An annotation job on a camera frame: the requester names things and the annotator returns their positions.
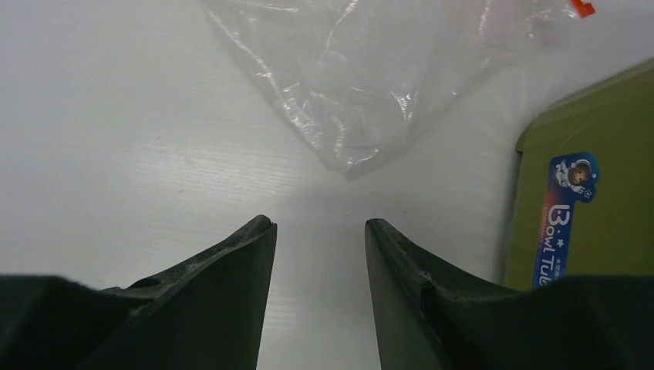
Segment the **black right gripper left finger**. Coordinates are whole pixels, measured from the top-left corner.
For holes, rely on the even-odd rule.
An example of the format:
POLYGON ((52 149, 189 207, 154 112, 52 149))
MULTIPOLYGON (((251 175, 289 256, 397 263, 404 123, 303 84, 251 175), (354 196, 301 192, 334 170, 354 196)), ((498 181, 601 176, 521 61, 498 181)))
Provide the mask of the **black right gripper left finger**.
POLYGON ((3 369, 254 369, 278 227, 259 215, 126 288, 1 278, 3 369))

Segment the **clear zip top bag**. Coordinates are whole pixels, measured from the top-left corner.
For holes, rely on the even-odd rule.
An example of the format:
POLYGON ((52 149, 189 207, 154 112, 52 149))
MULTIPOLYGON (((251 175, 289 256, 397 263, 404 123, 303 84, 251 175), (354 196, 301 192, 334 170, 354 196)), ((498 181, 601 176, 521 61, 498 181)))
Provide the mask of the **clear zip top bag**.
POLYGON ((457 98, 564 45, 590 1, 204 1, 217 40, 330 170, 403 152, 457 98))

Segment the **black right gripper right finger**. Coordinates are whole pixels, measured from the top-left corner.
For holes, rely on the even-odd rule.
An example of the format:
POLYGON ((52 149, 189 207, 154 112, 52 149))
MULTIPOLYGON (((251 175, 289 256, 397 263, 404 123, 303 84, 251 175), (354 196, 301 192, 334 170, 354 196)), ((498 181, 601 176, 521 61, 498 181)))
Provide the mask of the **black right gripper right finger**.
POLYGON ((384 369, 651 369, 653 279, 572 276, 516 291, 383 219, 365 225, 384 369))

